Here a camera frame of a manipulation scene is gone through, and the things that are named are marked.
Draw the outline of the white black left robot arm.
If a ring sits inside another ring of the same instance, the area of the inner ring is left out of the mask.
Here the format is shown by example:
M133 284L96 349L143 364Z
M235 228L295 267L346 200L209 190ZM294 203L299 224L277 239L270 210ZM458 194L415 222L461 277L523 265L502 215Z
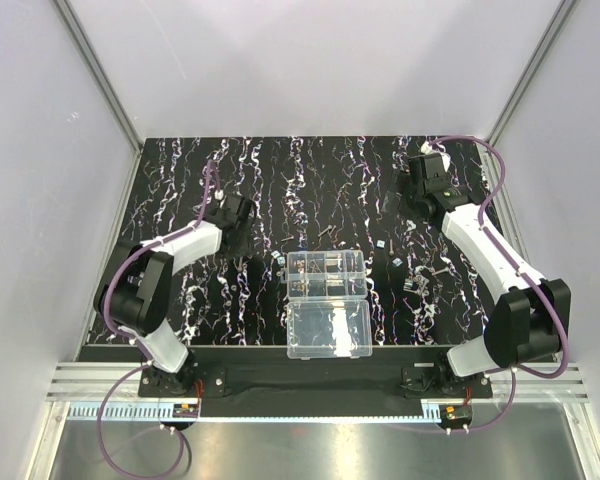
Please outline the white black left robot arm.
M167 320L172 277L208 256L244 256L253 240L256 204L227 194L202 217L164 237L114 246L93 300L109 330L139 348L146 372L165 393L184 396L200 386L194 353Z

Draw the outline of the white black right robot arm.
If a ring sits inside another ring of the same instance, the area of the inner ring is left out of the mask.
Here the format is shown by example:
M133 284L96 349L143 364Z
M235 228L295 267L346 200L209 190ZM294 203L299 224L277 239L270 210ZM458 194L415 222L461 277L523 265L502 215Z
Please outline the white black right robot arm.
M409 158L399 191L401 209L449 239L494 302L482 335L450 348L439 361L441 385L461 385L505 369L527 371L529 363L555 354L563 359L551 375L560 376L569 356L571 291L566 283L547 279L506 242L473 192L453 185L443 154Z

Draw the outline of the clear plastic organizer box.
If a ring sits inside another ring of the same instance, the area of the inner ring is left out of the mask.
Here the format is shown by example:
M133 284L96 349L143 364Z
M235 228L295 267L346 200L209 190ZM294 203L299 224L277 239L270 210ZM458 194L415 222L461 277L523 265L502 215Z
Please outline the clear plastic organizer box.
M287 356L293 360L371 356L363 252L291 252L286 266Z

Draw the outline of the aluminium frame profile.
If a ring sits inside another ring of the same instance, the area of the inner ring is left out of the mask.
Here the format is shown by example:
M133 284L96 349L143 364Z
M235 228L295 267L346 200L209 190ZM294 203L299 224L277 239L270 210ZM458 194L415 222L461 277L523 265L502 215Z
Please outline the aluminium frame profile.
M113 84L106 74L96 50L88 38L87 32L78 18L71 2L67 0L52 0L51 4L58 13L80 58L89 71L89 74L102 95L110 113L113 115L117 126L121 130L132 151L138 155L142 150L144 141L133 126L131 118L127 114Z

